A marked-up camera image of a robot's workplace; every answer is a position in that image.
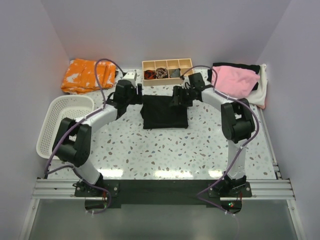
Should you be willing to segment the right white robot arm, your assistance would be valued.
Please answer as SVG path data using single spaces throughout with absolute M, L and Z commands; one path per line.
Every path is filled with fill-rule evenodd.
M 221 130 L 228 141 L 227 168 L 222 175 L 223 192 L 235 196 L 245 185 L 246 147 L 258 135 L 259 120 L 246 98 L 236 99 L 212 85 L 206 85 L 201 73 L 188 76 L 182 86 L 174 86 L 171 104 L 190 107 L 200 101 L 219 110 Z

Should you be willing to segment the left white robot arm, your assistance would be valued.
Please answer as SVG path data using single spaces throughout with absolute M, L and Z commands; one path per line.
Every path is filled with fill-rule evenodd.
M 61 120 L 52 146 L 49 161 L 54 156 L 70 163 L 74 173 L 86 183 L 86 191 L 92 196 L 99 196 L 104 190 L 103 176 L 89 160 L 92 135 L 103 126 L 116 121 L 127 111 L 129 105 L 142 104 L 142 84 L 134 85 L 128 79 L 121 79 L 115 91 L 108 97 L 102 96 L 102 105 L 87 115 Z

